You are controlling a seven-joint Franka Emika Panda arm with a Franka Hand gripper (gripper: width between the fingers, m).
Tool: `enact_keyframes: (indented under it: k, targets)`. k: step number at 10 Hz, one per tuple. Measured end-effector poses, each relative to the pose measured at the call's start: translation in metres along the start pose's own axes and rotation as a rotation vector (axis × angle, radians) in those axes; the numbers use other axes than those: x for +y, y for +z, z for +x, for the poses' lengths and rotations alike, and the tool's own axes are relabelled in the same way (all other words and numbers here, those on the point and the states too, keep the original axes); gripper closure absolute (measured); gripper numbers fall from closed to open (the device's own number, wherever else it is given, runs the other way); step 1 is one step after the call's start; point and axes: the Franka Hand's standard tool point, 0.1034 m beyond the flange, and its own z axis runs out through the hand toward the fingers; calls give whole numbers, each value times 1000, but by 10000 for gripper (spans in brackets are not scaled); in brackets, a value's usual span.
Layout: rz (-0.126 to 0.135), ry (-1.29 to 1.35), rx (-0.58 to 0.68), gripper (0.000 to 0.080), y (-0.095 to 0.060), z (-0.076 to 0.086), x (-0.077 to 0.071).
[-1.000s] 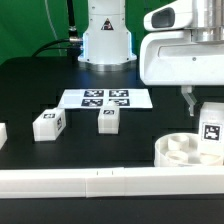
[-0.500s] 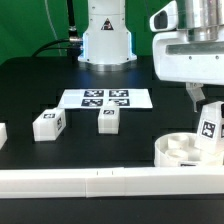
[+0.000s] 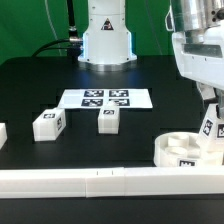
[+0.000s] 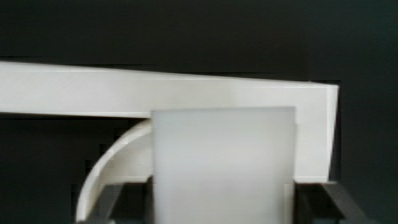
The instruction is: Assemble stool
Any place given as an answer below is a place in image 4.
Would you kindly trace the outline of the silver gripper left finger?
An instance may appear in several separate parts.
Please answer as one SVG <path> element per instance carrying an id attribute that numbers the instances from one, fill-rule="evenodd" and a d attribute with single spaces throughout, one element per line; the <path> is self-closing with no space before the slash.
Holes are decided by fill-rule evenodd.
<path id="1" fill-rule="evenodd" d="M 155 224 L 150 183 L 106 186 L 88 216 L 88 224 Z"/>

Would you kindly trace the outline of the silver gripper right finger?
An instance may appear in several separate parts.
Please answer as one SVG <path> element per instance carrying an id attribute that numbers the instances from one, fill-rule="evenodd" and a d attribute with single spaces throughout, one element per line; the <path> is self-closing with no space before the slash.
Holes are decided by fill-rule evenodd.
<path id="1" fill-rule="evenodd" d="M 338 182 L 296 184 L 294 224 L 372 224 Z"/>

